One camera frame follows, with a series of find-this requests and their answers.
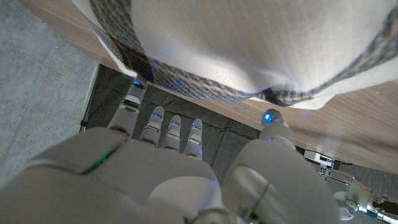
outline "wooden surface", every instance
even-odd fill
[[[87,57],[118,69],[85,17],[69,0],[20,2]],[[280,108],[252,100],[235,103],[190,101],[256,129],[261,128],[263,112],[275,108],[293,130],[296,145],[342,161],[398,174],[397,87],[395,81],[338,95],[316,111]]]

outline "white cloth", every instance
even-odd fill
[[[164,64],[154,83],[192,98],[318,109],[336,94],[398,78],[396,0],[73,2],[97,34],[103,31],[99,37],[124,73],[134,76],[135,68],[124,66],[104,36],[135,48],[152,68]],[[118,21],[127,20],[132,41],[118,34]],[[175,79],[185,86],[169,84]],[[209,85],[215,88],[208,94]],[[213,96],[219,93],[226,96]]]

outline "green led light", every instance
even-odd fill
[[[110,150],[105,156],[101,157],[100,159],[97,160],[96,163],[94,163],[91,167],[89,167],[87,170],[83,171],[81,174],[86,175],[89,174],[90,172],[93,172],[95,169],[97,169],[103,162],[105,162],[116,150],[119,149],[119,146],[114,147],[112,150]]]

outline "blue led light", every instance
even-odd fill
[[[176,123],[176,122],[172,122],[172,124],[175,124],[175,125],[177,125],[178,127],[180,126],[180,124],[178,124],[178,123]]]
[[[160,117],[160,118],[163,118],[160,114],[157,114],[157,113],[153,113],[152,115],[158,116],[158,117]]]

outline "robotic hand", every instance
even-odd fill
[[[31,159],[0,188],[3,223],[338,223],[326,183],[295,150],[282,115],[268,110],[260,138],[230,164],[222,186],[202,162],[199,119],[179,153],[174,116],[157,148],[156,107],[131,139],[146,81],[138,76],[108,128],[80,133]]]
[[[327,166],[313,164],[334,194],[339,206],[340,220],[354,218],[359,210],[372,218],[386,223],[398,224],[398,200],[387,196],[375,195],[372,190],[351,174],[340,170],[333,170]]]

